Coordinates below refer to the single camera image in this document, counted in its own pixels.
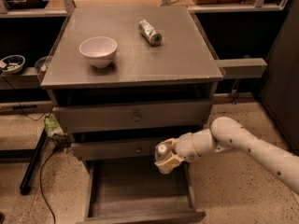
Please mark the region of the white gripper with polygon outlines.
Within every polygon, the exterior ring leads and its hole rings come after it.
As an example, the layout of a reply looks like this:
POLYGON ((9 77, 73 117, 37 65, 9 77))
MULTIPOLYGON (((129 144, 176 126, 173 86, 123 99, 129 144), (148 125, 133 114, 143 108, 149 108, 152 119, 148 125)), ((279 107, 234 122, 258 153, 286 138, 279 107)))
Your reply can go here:
POLYGON ((156 161, 155 165, 162 174, 170 174, 183 161, 194 162, 199 158, 221 154, 230 150, 217 141, 209 129, 196 133, 185 133, 179 138, 169 138, 160 142, 158 146, 175 145, 175 153, 163 161, 156 161))

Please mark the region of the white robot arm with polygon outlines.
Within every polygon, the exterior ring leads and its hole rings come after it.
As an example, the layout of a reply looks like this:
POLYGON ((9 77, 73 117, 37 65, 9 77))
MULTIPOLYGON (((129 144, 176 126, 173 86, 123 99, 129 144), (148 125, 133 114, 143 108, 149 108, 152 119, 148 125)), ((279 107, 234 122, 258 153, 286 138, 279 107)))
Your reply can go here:
POLYGON ((213 120, 209 129, 170 138, 155 148, 155 165, 162 174, 170 174, 184 161, 240 150, 257 161, 294 193, 299 194, 299 157, 250 133, 228 117, 213 120))

